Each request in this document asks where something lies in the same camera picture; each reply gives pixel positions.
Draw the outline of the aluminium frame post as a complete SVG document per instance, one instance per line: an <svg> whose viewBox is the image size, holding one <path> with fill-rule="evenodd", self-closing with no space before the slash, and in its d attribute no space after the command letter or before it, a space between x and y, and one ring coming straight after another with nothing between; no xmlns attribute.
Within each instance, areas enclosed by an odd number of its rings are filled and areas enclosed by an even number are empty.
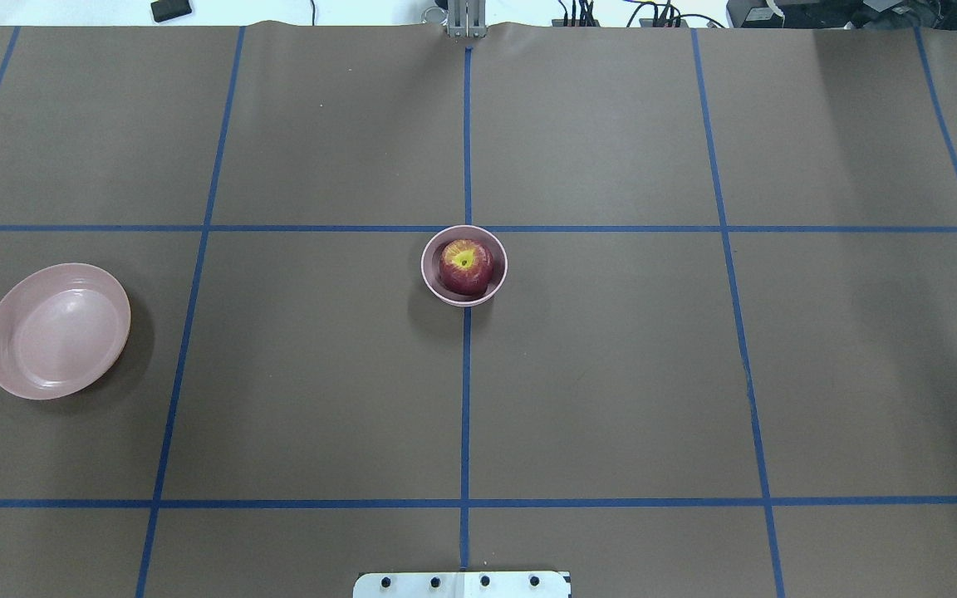
<svg viewBox="0 0 957 598"><path fill-rule="evenodd" d="M483 38L488 27L486 22L485 0L448 0L444 1L445 31L452 38Z"/></svg>

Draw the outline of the white pedestal column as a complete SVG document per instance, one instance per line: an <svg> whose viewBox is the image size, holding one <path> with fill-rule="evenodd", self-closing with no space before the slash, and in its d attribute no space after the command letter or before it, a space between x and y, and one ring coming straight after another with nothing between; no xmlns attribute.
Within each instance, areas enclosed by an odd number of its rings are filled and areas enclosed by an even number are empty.
<svg viewBox="0 0 957 598"><path fill-rule="evenodd" d="M571 597L568 572L370 572L358 576L353 597Z"/></svg>

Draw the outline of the pink plate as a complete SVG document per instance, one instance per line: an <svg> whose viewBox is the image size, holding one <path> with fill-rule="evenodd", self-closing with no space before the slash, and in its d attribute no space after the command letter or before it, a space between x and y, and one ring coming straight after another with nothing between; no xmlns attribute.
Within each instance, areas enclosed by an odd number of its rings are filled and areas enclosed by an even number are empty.
<svg viewBox="0 0 957 598"><path fill-rule="evenodd" d="M117 362L132 310L122 284L86 262L24 277L0 300L0 389L41 401L87 389Z"/></svg>

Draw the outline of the red apple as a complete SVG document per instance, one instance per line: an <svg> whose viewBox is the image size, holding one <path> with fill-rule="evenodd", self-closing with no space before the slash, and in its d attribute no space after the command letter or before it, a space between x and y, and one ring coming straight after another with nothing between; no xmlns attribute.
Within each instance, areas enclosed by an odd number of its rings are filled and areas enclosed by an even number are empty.
<svg viewBox="0 0 957 598"><path fill-rule="evenodd" d="M485 243L471 238L456 239L441 250L438 277L453 294L481 296L493 279L493 254Z"/></svg>

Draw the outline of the pink bowl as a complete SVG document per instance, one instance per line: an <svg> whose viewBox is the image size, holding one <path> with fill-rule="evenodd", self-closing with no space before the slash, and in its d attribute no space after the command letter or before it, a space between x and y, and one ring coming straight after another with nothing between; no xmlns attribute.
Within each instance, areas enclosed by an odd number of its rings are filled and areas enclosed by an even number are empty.
<svg viewBox="0 0 957 598"><path fill-rule="evenodd" d="M442 248L444 248L447 243L461 238L471 238L475 239L475 241L485 243L491 254L493 254L493 276L491 277L486 292L478 297L453 294L442 285L439 279L438 262ZM494 295L500 291L508 275L508 251L506 251L500 239L485 230L485 228L475 226L444 228L444 230L436 233L428 243L426 243L420 259L420 270L422 280L426 287L442 301L459 307L478 306L493 299Z"/></svg>

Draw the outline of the small black device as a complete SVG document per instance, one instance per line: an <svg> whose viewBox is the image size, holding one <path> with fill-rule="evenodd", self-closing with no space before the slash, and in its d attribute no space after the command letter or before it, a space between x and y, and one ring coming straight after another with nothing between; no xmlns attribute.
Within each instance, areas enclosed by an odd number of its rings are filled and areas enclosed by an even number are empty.
<svg viewBox="0 0 957 598"><path fill-rule="evenodd" d="M155 23L170 22L193 12L189 0L157 0L150 3L150 12Z"/></svg>

